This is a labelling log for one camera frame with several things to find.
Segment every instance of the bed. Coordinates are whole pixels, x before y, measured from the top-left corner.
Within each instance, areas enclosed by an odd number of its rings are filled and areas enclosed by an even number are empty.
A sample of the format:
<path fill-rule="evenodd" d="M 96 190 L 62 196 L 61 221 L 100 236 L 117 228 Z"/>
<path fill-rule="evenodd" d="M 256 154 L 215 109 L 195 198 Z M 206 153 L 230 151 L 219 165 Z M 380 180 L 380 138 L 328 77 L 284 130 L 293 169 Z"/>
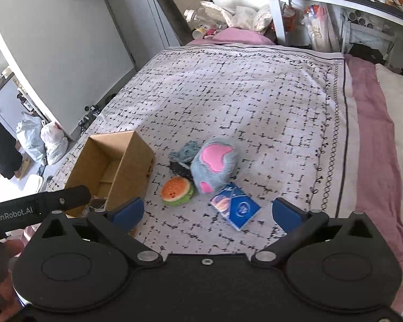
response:
<path fill-rule="evenodd" d="M 403 268 L 401 173 L 373 64 L 341 53 L 272 45 L 167 49 L 142 68 L 76 143 L 48 190 L 64 187 L 91 134 L 137 130 L 156 165 L 135 237 L 168 253 L 247 253 L 284 235 L 271 202 L 283 197 L 330 217 L 363 210 Z M 189 140 L 233 140 L 233 177 L 261 210 L 236 231 L 196 195 L 179 207 L 160 198 L 168 154 Z M 403 310 L 403 285 L 393 306 Z"/>

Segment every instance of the plastic bottle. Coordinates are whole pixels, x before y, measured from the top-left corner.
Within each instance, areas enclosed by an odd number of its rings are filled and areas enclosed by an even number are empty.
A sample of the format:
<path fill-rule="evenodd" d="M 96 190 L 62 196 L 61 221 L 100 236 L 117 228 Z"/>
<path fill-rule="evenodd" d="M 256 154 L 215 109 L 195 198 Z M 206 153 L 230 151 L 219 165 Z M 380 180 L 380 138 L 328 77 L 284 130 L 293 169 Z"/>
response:
<path fill-rule="evenodd" d="M 210 18 L 203 7 L 197 10 L 186 10 L 183 14 L 189 27 L 195 29 L 192 33 L 194 39 L 203 38 L 210 30 L 221 31 L 227 25 Z"/>

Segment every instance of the blue gripper pad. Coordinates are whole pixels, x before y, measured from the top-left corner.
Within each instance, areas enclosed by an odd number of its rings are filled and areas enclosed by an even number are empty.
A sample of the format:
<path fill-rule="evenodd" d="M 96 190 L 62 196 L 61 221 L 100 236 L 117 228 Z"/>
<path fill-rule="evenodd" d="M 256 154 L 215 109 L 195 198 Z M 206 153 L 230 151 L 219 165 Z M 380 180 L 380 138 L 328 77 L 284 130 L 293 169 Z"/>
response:
<path fill-rule="evenodd" d="M 108 212 L 107 218 L 120 229 L 130 232 L 142 220 L 144 212 L 145 205 L 138 197 Z"/>
<path fill-rule="evenodd" d="M 307 212 L 294 206 L 281 197 L 272 202 L 272 215 L 276 223 L 289 233 L 309 218 Z"/>

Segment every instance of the human hand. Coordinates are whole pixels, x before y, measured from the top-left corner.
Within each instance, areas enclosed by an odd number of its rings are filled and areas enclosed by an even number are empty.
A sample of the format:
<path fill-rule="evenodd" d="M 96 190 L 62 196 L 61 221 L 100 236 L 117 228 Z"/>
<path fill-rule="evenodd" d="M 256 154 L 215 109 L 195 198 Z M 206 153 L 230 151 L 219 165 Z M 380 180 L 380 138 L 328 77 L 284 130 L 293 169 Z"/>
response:
<path fill-rule="evenodd" d="M 24 249 L 24 244 L 19 239 L 11 239 L 5 242 L 6 251 L 9 258 L 21 253 Z M 12 317 L 21 309 L 21 304 L 13 289 L 12 273 L 8 270 L 8 275 L 5 280 L 0 284 L 0 295 L 5 300 L 5 307 L 0 313 L 0 322 L 4 322 Z"/>

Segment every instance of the metal screw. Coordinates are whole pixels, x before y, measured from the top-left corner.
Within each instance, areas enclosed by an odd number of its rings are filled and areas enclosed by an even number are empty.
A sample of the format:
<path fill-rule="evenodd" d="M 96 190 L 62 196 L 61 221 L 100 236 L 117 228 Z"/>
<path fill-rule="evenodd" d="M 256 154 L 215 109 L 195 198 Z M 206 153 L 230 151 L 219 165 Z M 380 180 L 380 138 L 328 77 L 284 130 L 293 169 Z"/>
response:
<path fill-rule="evenodd" d="M 155 251 L 141 251 L 138 254 L 138 259 L 141 261 L 154 261 L 158 258 L 158 253 Z"/>
<path fill-rule="evenodd" d="M 201 263 L 202 263 L 203 265 L 212 265 L 212 264 L 214 263 L 214 261 L 213 261 L 212 259 L 203 259 L 203 260 L 201 261 Z"/>
<path fill-rule="evenodd" d="M 259 251 L 256 253 L 255 258 L 259 261 L 274 261 L 276 259 L 276 254 L 272 251 Z"/>

